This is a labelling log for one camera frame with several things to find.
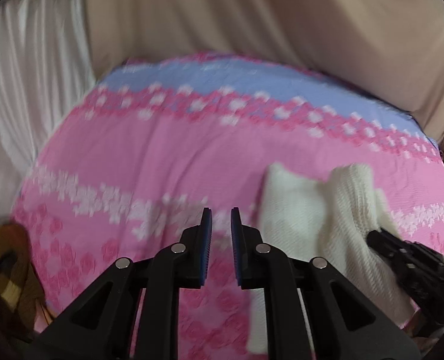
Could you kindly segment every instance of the white knit cloth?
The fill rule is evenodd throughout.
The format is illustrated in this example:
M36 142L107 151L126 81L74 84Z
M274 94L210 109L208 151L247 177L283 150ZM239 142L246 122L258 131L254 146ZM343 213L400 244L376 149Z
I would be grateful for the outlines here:
M371 230L398 236L382 190L374 188L369 166L336 168L327 182L295 175L276 163L268 168L258 229L264 242L289 257L325 257L397 325L414 313L390 268L367 246ZM263 290L251 294L247 349L267 353Z

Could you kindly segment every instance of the pink floral blanket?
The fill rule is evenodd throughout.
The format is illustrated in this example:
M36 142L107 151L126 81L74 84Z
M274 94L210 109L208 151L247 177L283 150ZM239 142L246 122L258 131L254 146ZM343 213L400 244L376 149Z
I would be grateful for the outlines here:
M314 179L369 164L400 233L444 253L444 166L410 117L324 76L227 55L112 72L40 153L13 216L62 311L117 257L154 256L210 207L209 275L181 291L179 358L254 359L230 209L255 224L273 162Z

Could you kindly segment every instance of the white towel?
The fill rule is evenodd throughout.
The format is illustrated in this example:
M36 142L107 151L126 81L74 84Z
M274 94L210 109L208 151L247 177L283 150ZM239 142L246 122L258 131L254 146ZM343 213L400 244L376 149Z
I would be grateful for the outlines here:
M367 246L369 231L397 230L387 213L382 190L374 188L364 164L336 168L327 182L295 175L273 164L268 168L258 229L264 242L289 257L310 261L322 256L350 280L394 323L401 326L414 308L391 269ZM267 353L263 290L251 294L247 350Z

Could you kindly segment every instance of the beige curtain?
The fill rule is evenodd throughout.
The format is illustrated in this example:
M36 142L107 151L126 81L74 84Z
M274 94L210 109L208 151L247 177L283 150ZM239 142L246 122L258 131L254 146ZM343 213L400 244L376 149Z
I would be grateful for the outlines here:
M239 52L325 71L444 131L443 0L87 0L98 75L130 56Z

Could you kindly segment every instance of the brown plaid fabric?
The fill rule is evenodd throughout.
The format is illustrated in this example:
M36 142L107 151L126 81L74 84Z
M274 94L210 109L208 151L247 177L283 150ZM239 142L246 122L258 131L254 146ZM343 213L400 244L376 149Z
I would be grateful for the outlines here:
M44 304L30 258L25 229L16 224L0 226L0 330L19 338L32 333L36 303Z

